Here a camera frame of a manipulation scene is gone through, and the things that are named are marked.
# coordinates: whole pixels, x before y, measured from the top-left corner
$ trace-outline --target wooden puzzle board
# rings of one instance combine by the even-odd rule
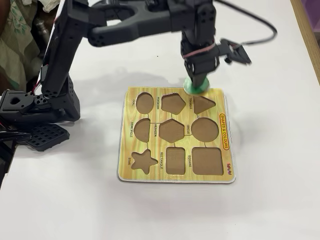
[[[122,118],[120,180],[172,183],[235,180],[221,89],[210,88],[201,96],[190,96],[183,88],[129,87]]]

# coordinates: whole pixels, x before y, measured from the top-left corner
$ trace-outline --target shape cutout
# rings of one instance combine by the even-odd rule
[[[195,114],[200,114],[210,108],[216,106],[216,103],[204,96],[194,96],[193,97],[193,108]]]
[[[144,143],[149,142],[150,119],[149,118],[140,119],[135,124],[133,132],[135,137],[141,142],[144,142]]]
[[[192,123],[191,132],[197,140],[208,143],[218,137],[219,127],[215,121],[206,117],[201,117]]]
[[[178,115],[186,106],[185,101],[178,93],[165,95],[161,98],[161,109],[165,112]]]
[[[134,159],[134,163],[132,164],[131,168],[141,169],[144,174],[149,174],[150,166],[158,163],[157,160],[151,157],[151,151],[149,149],[145,150],[142,154],[133,152],[131,156]]]
[[[136,99],[136,109],[141,114],[148,114],[154,108],[154,98],[147,92],[141,93]]]
[[[185,126],[174,119],[169,119],[160,123],[159,137],[172,144],[185,137]]]
[[[223,175],[221,150],[217,147],[194,147],[192,170],[197,175]]]
[[[165,171],[170,175],[186,173],[186,151],[182,147],[168,147],[165,154]]]

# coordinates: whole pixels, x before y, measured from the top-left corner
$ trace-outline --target triangle cutout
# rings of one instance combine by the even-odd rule
[[[210,108],[213,108],[216,103],[204,96],[194,96],[193,97],[193,108],[195,114],[200,114]]]

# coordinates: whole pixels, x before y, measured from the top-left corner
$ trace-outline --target wooden table edge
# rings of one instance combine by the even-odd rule
[[[292,8],[295,14],[296,21],[300,28],[300,32],[302,38],[304,40],[304,44],[309,53],[310,60],[313,65],[313,69],[315,75],[320,84],[320,48],[317,43],[316,37],[312,31],[310,26],[305,8],[301,2],[301,0],[290,0],[292,4]]]

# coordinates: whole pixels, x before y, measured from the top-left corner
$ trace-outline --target black cable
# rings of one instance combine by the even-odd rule
[[[250,13],[250,12],[248,12],[248,11],[246,11],[246,10],[236,6],[236,5],[233,5],[230,2],[224,1],[224,0],[215,0],[215,2],[223,4],[223,5],[226,5],[226,6],[230,7],[230,8],[232,8],[232,9],[240,12],[240,13],[243,13],[243,14],[245,14],[245,15],[247,15],[247,16],[249,16],[249,17],[251,17],[251,18],[253,18],[253,19],[255,19],[255,20],[257,20],[257,21],[259,21],[261,23],[263,23],[263,24],[265,24],[273,32],[273,35],[268,37],[268,38],[261,39],[261,40],[254,40],[254,41],[245,41],[245,42],[240,43],[240,45],[262,44],[262,43],[266,43],[266,42],[269,42],[269,41],[273,40],[277,36],[277,34],[278,34],[277,29],[271,23],[267,22],[266,20],[263,20],[259,16],[254,15],[253,13]]]

